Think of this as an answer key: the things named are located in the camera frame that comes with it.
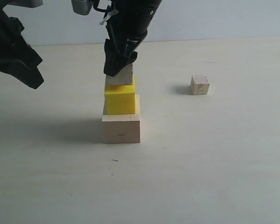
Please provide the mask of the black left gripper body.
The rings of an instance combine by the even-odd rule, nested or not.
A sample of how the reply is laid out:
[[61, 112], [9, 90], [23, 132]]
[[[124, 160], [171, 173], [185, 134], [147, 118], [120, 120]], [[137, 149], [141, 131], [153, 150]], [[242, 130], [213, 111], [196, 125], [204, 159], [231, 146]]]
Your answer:
[[24, 40], [22, 22], [4, 12], [7, 5], [8, 0], [0, 0], [0, 60], [19, 60], [29, 68], [38, 66], [42, 58]]

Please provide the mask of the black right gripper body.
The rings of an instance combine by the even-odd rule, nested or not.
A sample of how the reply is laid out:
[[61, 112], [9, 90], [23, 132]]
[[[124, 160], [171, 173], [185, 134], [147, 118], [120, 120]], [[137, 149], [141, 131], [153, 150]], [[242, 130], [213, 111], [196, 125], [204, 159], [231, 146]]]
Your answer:
[[113, 0], [112, 6], [118, 12], [107, 20], [106, 54], [136, 58], [135, 50], [146, 38], [160, 4], [161, 0]]

